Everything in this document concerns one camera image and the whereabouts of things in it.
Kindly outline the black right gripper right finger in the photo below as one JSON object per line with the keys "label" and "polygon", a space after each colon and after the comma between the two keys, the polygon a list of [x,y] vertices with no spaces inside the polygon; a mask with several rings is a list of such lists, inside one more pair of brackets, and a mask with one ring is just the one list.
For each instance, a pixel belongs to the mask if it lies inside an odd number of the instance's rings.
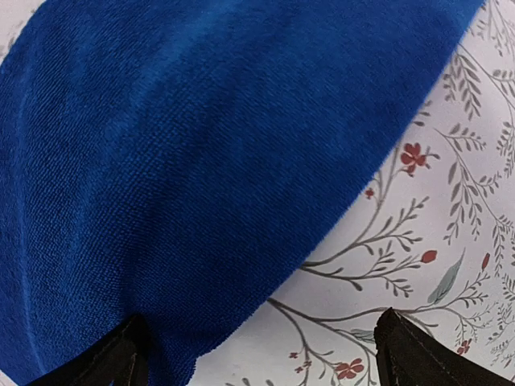
{"label": "black right gripper right finger", "polygon": [[380,384],[386,386],[494,386],[513,382],[447,349],[396,310],[373,331]]}

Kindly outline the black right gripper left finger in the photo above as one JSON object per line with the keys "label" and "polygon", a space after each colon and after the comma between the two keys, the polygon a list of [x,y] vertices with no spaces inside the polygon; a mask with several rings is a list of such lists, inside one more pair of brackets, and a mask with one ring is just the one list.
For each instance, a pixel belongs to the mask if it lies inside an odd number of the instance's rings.
{"label": "black right gripper left finger", "polygon": [[133,314],[76,358],[31,385],[147,386],[150,349],[149,327],[141,314]]}

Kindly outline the blue towel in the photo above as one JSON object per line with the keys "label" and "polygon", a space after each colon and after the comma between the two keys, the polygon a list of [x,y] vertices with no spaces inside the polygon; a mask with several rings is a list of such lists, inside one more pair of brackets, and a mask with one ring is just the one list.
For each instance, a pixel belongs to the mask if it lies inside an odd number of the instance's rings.
{"label": "blue towel", "polygon": [[46,1],[1,65],[1,369],[132,314],[185,385],[331,231],[478,1]]}

